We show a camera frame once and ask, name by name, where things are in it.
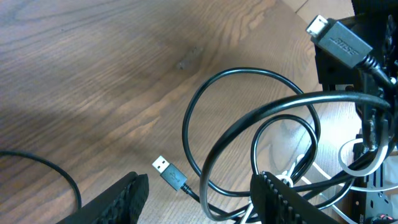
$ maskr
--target metal connector tip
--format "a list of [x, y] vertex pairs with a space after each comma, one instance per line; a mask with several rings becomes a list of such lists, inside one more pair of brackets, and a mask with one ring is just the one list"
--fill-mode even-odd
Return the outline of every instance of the metal connector tip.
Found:
[[328, 25], [328, 21], [321, 15], [317, 15], [314, 20], [308, 25], [306, 31], [313, 37], [318, 37], [322, 30]]

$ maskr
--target connector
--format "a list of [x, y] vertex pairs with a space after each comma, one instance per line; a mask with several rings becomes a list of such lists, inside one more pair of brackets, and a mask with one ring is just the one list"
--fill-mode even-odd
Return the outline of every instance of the connector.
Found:
[[354, 68], [372, 51], [372, 47], [334, 19], [317, 16], [307, 27], [311, 41], [349, 68]]
[[174, 188], [174, 190], [179, 190], [181, 187], [184, 186], [185, 182], [187, 181], [187, 177], [178, 170], [173, 164], [167, 162], [163, 156], [159, 156], [152, 163], [152, 166], [160, 173], [160, 176], [166, 180], [170, 186]]

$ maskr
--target wooden table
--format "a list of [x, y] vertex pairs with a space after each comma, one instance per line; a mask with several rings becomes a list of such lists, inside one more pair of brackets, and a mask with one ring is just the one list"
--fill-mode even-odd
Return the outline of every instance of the wooden table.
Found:
[[[83, 204], [135, 171], [148, 174], [150, 184], [141, 223], [212, 223], [151, 164], [163, 155], [198, 192], [199, 178], [182, 149], [182, 118], [193, 93], [216, 72], [261, 67], [284, 74], [303, 91], [320, 90], [305, 27], [290, 7], [273, 0], [3, 0], [1, 147], [58, 164], [78, 183]], [[242, 115], [292, 94], [256, 75], [216, 82], [190, 125], [198, 164]], [[352, 104], [316, 108], [323, 128], [317, 163], [333, 175], [340, 171], [337, 148], [354, 137], [360, 122]], [[287, 113], [312, 121], [306, 108]], [[259, 125], [217, 162], [211, 178], [223, 188], [249, 188], [249, 146]], [[278, 122], [264, 133], [259, 167], [280, 174], [309, 144], [303, 127]], [[323, 180], [313, 170], [306, 176]], [[209, 201], [226, 210], [247, 202], [212, 190]], [[73, 192], [55, 171], [27, 159], [0, 159], [1, 223], [55, 223], [74, 210]]]

